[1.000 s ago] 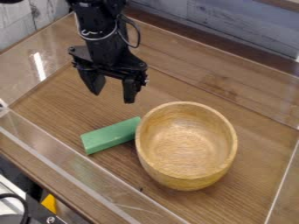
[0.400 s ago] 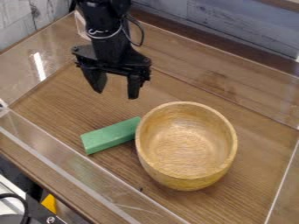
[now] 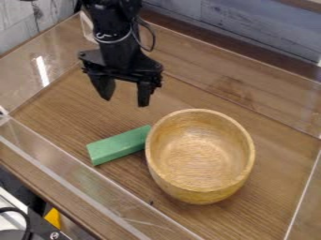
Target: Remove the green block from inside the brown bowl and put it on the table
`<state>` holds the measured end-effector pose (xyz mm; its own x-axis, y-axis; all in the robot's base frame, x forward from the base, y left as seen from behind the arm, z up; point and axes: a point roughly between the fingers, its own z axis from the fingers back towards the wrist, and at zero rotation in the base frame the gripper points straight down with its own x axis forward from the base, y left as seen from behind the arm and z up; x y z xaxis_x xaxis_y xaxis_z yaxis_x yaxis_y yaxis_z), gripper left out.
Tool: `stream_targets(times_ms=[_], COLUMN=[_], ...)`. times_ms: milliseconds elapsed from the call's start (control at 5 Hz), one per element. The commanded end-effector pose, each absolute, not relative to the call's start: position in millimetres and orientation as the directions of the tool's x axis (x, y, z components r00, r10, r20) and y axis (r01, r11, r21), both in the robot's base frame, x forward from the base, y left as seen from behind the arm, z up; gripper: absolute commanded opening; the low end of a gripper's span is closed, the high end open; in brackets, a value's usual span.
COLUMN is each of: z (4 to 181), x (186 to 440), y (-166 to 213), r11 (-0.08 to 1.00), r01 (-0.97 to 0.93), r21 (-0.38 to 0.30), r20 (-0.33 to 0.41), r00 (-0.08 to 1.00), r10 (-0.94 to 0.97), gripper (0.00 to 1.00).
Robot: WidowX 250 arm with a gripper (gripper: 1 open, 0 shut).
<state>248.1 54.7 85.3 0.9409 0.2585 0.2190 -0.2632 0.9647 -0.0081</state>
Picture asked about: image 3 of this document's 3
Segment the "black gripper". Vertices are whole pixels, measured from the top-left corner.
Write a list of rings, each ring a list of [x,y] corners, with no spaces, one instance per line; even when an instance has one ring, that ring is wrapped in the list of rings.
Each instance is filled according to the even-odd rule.
[[[162,86],[162,64],[143,53],[134,37],[95,40],[99,48],[81,51],[77,57],[100,98],[111,100],[120,80],[136,84],[138,106],[147,107],[154,90]]]

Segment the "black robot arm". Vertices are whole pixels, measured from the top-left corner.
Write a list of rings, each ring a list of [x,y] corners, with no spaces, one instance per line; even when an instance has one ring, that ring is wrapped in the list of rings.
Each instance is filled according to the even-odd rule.
[[[138,106],[147,107],[154,90],[162,86],[163,66],[151,52],[155,34],[140,18],[142,0],[80,0],[92,22],[98,49],[77,54],[83,72],[104,100],[111,100],[115,81],[136,84]]]

